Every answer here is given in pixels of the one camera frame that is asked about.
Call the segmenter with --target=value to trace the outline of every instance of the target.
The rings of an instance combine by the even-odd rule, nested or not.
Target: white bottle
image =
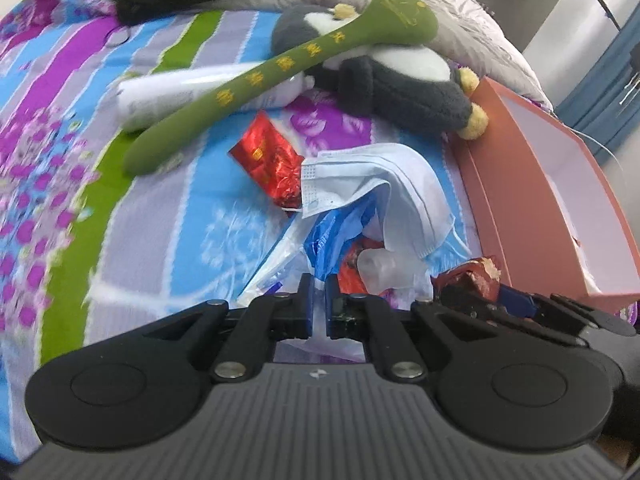
[[[208,66],[124,80],[118,85],[122,129],[126,132],[145,130],[204,93],[258,65],[260,63]],[[313,85],[312,77],[296,74],[252,99],[239,111],[281,108]]]

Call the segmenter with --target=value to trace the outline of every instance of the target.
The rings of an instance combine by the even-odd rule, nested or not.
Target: stuffed toy
[[[310,66],[368,44],[424,44],[437,33],[438,20],[424,1],[371,0],[342,27],[260,63],[153,124],[127,150],[124,171],[139,176],[173,167],[213,123]]]
[[[353,7],[295,6],[271,35],[274,55],[328,34],[357,17]],[[353,116],[377,116],[417,134],[456,131],[473,140],[487,128],[487,114],[469,99],[479,84],[469,68],[458,69],[426,46],[360,46],[305,73],[316,86],[337,93],[338,106]]]

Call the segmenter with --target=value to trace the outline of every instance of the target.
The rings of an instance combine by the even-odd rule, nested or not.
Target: green stripe
[[[202,44],[215,32],[221,16],[220,10],[199,14],[180,40],[164,51],[153,72],[190,67]],[[119,132],[105,151],[97,167],[100,179],[86,186],[79,200],[92,214],[72,225],[73,242],[61,255],[60,264],[50,269],[47,294],[52,301],[42,317],[41,364],[80,348],[84,342],[88,314],[84,298],[111,213],[132,183],[122,171],[122,159],[132,142],[132,136]]]

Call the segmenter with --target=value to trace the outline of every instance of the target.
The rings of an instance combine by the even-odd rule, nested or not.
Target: green plush spoon
[[[352,22],[265,61],[154,124],[131,145],[124,171],[131,176],[153,173],[216,121],[330,57],[366,44],[427,43],[437,31],[438,20],[421,0],[372,0]]]

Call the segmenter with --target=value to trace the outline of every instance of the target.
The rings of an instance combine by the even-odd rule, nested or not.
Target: metal screw head
[[[412,361],[401,361],[391,367],[391,371],[396,377],[401,379],[415,379],[423,374],[422,367]]]
[[[246,367],[235,361],[224,361],[216,366],[214,371],[218,377],[223,379],[237,379],[246,373]]]

